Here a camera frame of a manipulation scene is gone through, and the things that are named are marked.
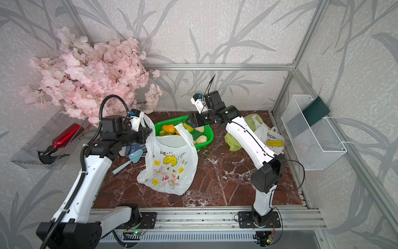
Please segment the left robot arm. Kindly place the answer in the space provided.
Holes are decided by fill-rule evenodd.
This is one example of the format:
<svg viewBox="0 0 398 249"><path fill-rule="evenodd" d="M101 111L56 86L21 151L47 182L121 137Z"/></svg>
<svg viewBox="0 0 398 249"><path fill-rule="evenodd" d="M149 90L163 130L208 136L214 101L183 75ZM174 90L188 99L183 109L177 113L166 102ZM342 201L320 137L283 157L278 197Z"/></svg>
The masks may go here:
<svg viewBox="0 0 398 249"><path fill-rule="evenodd" d="M83 146L81 170L64 203L51 221L41 222L36 230L42 249L94 249L116 228L141 221L135 204L124 204L90 219L92 203L119 151L133 143L144 144L152 133L152 122L146 114L132 116L129 121L132 126L124 130L123 117L104 118L101 139Z"/></svg>

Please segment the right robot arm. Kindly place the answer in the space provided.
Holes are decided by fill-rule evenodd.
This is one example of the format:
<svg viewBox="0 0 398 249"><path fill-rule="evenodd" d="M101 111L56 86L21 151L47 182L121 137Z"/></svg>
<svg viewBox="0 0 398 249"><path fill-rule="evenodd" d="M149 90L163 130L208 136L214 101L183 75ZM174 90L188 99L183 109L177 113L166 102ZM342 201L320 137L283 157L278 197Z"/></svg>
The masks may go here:
<svg viewBox="0 0 398 249"><path fill-rule="evenodd" d="M256 198L252 206L254 224L259 228L268 225L273 211L274 193L285 170L285 164L281 162L284 156L278 156L269 149L250 129L234 106L217 112L209 110L190 114L186 123L193 128L216 123L239 142L257 168L251 176L252 185L256 189Z"/></svg>

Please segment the white printed plastic bag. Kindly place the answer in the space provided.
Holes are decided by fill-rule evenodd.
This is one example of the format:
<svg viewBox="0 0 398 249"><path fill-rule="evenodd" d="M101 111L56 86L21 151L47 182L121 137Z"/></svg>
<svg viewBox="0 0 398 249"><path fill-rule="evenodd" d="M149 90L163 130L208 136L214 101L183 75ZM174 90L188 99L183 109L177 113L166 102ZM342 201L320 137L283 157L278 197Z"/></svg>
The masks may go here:
<svg viewBox="0 0 398 249"><path fill-rule="evenodd" d="M144 115L144 122L152 132L146 140L145 169L139 173L137 181L157 192L183 195L197 172L198 153L193 136L178 124L179 135L158 137L147 115Z"/></svg>

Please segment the green plastic basket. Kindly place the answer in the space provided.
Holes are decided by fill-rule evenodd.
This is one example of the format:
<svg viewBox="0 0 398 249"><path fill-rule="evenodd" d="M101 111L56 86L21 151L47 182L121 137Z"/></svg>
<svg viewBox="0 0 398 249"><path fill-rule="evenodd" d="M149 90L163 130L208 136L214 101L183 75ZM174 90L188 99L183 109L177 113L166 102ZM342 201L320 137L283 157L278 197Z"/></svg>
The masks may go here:
<svg viewBox="0 0 398 249"><path fill-rule="evenodd" d="M196 149L201 149L209 145L214 140L214 133L211 127L206 125L204 127L193 128L191 123L186 124L188 117L189 116L186 115L156 123L156 136L163 137L166 135L179 135L177 130L172 133L172 127L182 124L183 127L192 135Z"/></svg>

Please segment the orange pear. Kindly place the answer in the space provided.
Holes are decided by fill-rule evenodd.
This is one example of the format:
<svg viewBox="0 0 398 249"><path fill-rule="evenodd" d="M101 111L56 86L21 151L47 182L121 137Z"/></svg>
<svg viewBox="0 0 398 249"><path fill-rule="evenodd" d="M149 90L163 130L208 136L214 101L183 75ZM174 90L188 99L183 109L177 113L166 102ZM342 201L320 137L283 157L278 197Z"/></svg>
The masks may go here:
<svg viewBox="0 0 398 249"><path fill-rule="evenodd" d="M162 126L162 130L163 131L165 131L165 132L167 132L167 133L170 133L170 134L175 134L176 133L176 129L175 129L175 126L174 125L172 125L172 124L168 124L168 125L163 125Z"/></svg>

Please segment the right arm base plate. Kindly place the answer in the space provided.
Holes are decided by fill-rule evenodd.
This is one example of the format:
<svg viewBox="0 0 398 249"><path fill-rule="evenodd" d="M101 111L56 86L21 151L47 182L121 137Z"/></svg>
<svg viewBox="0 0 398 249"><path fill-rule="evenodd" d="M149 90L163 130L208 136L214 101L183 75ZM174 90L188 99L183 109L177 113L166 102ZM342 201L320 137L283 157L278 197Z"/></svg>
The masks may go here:
<svg viewBox="0 0 398 249"><path fill-rule="evenodd" d="M268 214L260 216L258 213L238 212L238 222L240 228L281 228L281 219L275 210L271 210Z"/></svg>

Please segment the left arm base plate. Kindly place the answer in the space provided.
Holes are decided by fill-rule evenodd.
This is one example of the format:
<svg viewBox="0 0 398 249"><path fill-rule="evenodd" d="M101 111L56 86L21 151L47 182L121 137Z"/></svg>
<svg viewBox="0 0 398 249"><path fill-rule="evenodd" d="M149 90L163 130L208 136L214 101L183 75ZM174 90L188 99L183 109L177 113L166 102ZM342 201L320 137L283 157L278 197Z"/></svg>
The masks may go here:
<svg viewBox="0 0 398 249"><path fill-rule="evenodd" d="M142 212L138 216L139 219L129 221L117 227L117 229L131 230L131 229L154 229L157 219L156 212Z"/></svg>

